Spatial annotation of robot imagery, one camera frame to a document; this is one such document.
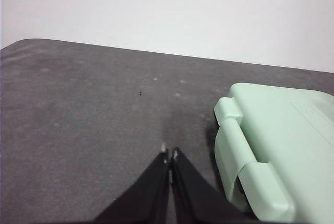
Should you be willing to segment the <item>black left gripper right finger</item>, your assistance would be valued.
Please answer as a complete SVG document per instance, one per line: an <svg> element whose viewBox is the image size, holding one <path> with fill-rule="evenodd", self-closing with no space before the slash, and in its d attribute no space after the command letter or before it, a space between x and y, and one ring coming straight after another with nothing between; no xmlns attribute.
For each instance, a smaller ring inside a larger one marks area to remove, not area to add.
<svg viewBox="0 0 334 224"><path fill-rule="evenodd" d="M216 191L178 147L170 165L178 223L258 223Z"/></svg>

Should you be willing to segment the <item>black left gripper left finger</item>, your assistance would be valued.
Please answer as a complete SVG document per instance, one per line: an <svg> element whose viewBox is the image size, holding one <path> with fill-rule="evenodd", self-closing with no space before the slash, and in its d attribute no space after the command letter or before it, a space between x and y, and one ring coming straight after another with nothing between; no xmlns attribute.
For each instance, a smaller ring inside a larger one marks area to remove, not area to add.
<svg viewBox="0 0 334 224"><path fill-rule="evenodd" d="M166 223L169 200L169 151L165 144L135 183L113 201L96 223Z"/></svg>

